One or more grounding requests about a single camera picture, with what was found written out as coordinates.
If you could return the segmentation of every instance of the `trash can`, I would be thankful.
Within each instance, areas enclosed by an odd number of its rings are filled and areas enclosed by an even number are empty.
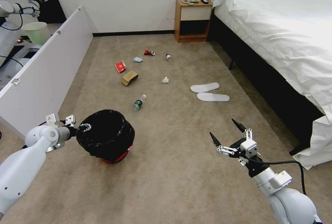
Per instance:
[[[82,121],[76,139],[91,156],[104,162],[116,163],[124,159],[130,150],[135,130],[125,117],[115,110],[96,112]]]
[[[22,26],[29,39],[34,44],[43,45],[49,39],[50,34],[45,22],[33,22]]]

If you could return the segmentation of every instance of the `white duvet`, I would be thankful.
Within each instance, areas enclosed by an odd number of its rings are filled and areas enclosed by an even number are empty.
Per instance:
[[[332,0],[213,2],[220,4],[271,54],[263,58],[325,114],[313,122],[311,147],[294,158],[307,169],[332,160]]]

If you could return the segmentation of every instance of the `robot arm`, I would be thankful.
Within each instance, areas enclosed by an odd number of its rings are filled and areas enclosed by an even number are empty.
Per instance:
[[[26,192],[46,159],[46,153],[64,146],[76,135],[75,117],[66,118],[66,125],[57,114],[46,117],[47,125],[33,128],[25,138],[27,148],[10,155],[0,165],[0,220]]]
[[[18,4],[0,0],[0,17],[8,17],[10,14],[29,14],[38,17],[39,3],[35,0],[28,1],[28,4]]]
[[[275,173],[268,163],[259,158],[257,143],[252,139],[252,130],[233,120],[244,132],[245,137],[230,147],[222,146],[210,133],[217,152],[231,158],[238,158],[241,165],[249,170],[259,190],[269,199],[270,208],[279,224],[319,224],[321,220],[309,197],[291,188],[286,188],[292,177],[286,172]]]

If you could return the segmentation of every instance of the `wooden nightstand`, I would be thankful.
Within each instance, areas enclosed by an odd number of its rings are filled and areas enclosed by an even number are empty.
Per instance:
[[[211,12],[211,2],[191,6],[176,0],[174,35],[177,42],[206,41]]]

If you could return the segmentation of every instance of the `light green wastebasket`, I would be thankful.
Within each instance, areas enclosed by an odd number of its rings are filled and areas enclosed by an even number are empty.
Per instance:
[[[22,26],[32,43],[43,45],[49,39],[50,34],[45,22],[33,22]]]

